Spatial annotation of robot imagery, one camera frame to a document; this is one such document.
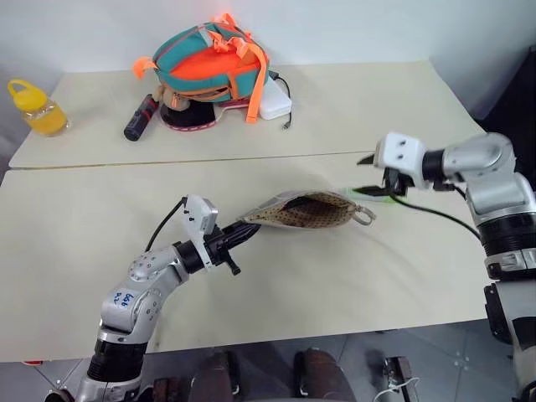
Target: black cable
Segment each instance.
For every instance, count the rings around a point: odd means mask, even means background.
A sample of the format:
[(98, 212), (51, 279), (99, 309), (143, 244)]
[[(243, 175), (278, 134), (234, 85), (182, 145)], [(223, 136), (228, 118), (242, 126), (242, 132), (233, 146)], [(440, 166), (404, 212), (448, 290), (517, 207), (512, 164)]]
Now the black cable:
[(455, 184), (452, 184), (452, 185), (454, 186), (454, 189), (458, 192), (458, 194), (460, 194), (463, 197), (463, 199), (467, 199), (465, 192), (461, 188), (459, 188)]
[[(281, 80), (283, 81), (283, 84), (285, 84), (286, 92), (288, 93), (288, 99), (291, 99), (291, 87), (288, 86), (284, 78), (281, 78), (280, 75), (278, 75), (275, 80)], [(283, 128), (286, 130), (289, 128), (292, 124), (292, 110), (288, 112), (288, 121), (283, 125)]]
[(418, 211), (428, 212), (430, 214), (439, 215), (439, 216), (442, 216), (443, 218), (447, 218), (447, 219), (451, 220), (452, 222), (456, 222), (457, 224), (460, 224), (461, 226), (463, 226), (464, 228), (469, 230), (471, 233), (473, 233), (473, 235), (478, 239), (478, 241), (480, 241), (480, 235), (478, 234), (478, 232), (476, 230), (474, 230), (471, 226), (469, 226), (468, 224), (463, 222), (462, 220), (459, 220), (458, 218), (450, 216), (449, 214), (445, 214), (444, 212), (441, 212), (441, 211), (436, 211), (435, 209), (429, 209), (429, 208), (425, 208), (425, 207), (419, 207), (419, 206), (413, 205), (413, 204), (408, 204), (405, 201), (402, 201), (400, 198), (398, 198), (393, 193), (392, 190), (389, 190), (389, 196), (391, 197), (391, 199), (393, 201), (395, 201), (396, 203), (398, 203), (400, 205), (404, 205), (405, 207), (408, 207), (408, 208), (411, 208), (411, 209), (416, 209)]
[(163, 219), (162, 222), (160, 222), (160, 225), (155, 229), (154, 233), (151, 236), (151, 239), (149, 240), (149, 243), (147, 243), (147, 247), (145, 248), (145, 251), (149, 251), (152, 247), (152, 243), (154, 243), (154, 240), (157, 238), (158, 234), (160, 233), (160, 230), (164, 227), (164, 225), (171, 219), (171, 217), (178, 211), (179, 208), (181, 208), (181, 205), (186, 205), (187, 197), (182, 197), (181, 200), (178, 202), (177, 205), (173, 207), (171, 211), (169, 211), (169, 214), (167, 214), (166, 218)]

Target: backpack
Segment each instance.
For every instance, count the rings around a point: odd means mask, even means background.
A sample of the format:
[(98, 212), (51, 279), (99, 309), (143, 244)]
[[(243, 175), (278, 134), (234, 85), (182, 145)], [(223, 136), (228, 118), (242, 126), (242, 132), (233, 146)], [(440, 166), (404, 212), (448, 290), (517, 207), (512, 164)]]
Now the backpack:
[(264, 50), (242, 31), (229, 14), (170, 38), (149, 58), (132, 66), (141, 79), (154, 69), (165, 89), (179, 97), (202, 101), (235, 101), (249, 97), (246, 121), (255, 122), (268, 80)]

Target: black cylindrical tool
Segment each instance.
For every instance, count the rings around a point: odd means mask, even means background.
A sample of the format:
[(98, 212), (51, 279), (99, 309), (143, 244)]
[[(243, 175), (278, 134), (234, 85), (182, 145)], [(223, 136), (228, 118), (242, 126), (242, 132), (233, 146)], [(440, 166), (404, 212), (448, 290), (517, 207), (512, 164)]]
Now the black cylindrical tool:
[(148, 94), (140, 107), (134, 112), (131, 120), (125, 127), (123, 133), (131, 141), (137, 141), (142, 136), (143, 130), (149, 124), (153, 113), (158, 109), (159, 102), (156, 102), (151, 94)]

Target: white power bank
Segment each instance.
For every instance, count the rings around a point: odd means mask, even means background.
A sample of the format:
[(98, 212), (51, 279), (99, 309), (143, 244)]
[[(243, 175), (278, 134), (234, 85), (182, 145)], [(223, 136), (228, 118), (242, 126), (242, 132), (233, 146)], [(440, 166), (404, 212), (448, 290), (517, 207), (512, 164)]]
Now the white power bank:
[(265, 120), (288, 115), (291, 112), (292, 101), (283, 89), (272, 79), (268, 78), (260, 98), (260, 117)]

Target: yellow bottle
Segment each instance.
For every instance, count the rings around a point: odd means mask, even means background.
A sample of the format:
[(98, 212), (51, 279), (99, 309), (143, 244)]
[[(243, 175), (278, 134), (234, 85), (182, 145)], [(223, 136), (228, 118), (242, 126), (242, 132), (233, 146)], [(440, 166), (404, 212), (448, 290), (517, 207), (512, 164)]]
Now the yellow bottle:
[[(16, 91), (14, 85), (24, 89)], [(24, 121), (35, 131), (50, 136), (68, 126), (65, 113), (39, 88), (24, 80), (11, 80), (8, 82), (8, 91)]]

